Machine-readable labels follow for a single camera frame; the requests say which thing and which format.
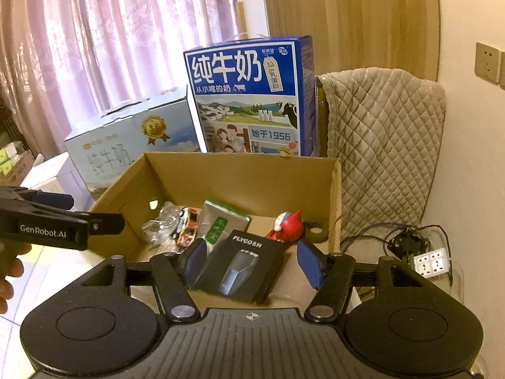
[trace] green label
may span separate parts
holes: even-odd
[[[217,217],[214,223],[209,228],[207,235],[205,235],[205,240],[209,244],[214,245],[216,242],[218,242],[218,239],[223,233],[224,228],[226,228],[226,225],[228,225],[228,220],[226,218]]]

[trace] cow illustration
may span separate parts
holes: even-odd
[[[286,102],[283,104],[281,101],[277,102],[279,106],[279,112],[282,115],[286,115],[289,119],[289,123],[293,128],[298,128],[298,118],[296,117],[296,105],[291,102]]]

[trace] black circular disc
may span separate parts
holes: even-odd
[[[363,302],[348,316],[344,334],[358,355],[392,376],[444,376],[468,368],[483,333],[478,319],[441,292],[394,288]]]
[[[99,376],[151,349],[159,327],[147,305],[106,290],[94,293],[49,300],[28,314],[20,337],[32,364],[63,376]]]

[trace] black product box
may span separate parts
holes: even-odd
[[[233,230],[212,251],[195,289],[262,303],[282,268],[284,251],[281,242]]]

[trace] electric shaver picture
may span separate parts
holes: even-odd
[[[258,262],[258,254],[250,250],[239,250],[228,266],[223,280],[219,285],[219,292],[225,296],[233,295],[251,275]]]

